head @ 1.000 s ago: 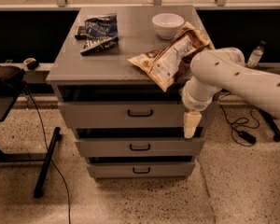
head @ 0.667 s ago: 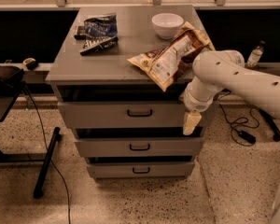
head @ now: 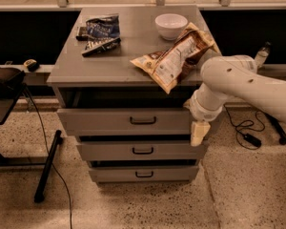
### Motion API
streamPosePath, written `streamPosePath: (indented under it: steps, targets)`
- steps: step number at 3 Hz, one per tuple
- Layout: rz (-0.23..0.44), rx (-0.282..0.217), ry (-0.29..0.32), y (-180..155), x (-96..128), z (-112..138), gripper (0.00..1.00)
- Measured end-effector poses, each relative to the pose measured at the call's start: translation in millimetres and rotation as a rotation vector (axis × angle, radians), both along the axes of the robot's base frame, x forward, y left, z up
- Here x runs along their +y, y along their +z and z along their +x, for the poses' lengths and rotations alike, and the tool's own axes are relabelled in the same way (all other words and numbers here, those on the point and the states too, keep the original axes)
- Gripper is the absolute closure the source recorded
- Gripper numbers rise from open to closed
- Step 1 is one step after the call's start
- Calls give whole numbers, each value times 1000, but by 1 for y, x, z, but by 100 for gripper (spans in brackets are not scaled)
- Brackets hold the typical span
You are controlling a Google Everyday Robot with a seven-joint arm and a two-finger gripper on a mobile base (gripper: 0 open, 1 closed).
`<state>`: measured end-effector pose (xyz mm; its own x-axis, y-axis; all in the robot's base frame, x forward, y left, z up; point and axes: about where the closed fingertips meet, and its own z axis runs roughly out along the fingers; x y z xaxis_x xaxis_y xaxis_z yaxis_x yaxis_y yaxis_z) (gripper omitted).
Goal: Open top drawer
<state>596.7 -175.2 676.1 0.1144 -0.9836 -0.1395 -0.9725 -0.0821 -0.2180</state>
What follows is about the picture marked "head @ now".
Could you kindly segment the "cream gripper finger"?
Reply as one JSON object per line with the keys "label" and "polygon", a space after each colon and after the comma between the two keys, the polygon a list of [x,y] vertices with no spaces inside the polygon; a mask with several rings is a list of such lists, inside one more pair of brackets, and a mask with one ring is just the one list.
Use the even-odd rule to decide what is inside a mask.
{"label": "cream gripper finger", "polygon": [[193,121],[191,126],[191,145],[194,147],[200,145],[210,129],[211,125],[209,122]]}

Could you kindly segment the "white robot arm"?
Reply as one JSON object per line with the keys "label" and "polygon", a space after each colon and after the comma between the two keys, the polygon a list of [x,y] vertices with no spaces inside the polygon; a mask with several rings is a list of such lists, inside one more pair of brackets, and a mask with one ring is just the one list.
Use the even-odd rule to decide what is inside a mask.
{"label": "white robot arm", "polygon": [[202,84],[185,102],[194,118],[192,146],[202,143],[211,128],[210,122],[231,97],[245,100],[286,123],[286,81],[262,76],[257,70],[256,62],[246,55],[217,56],[203,63]]}

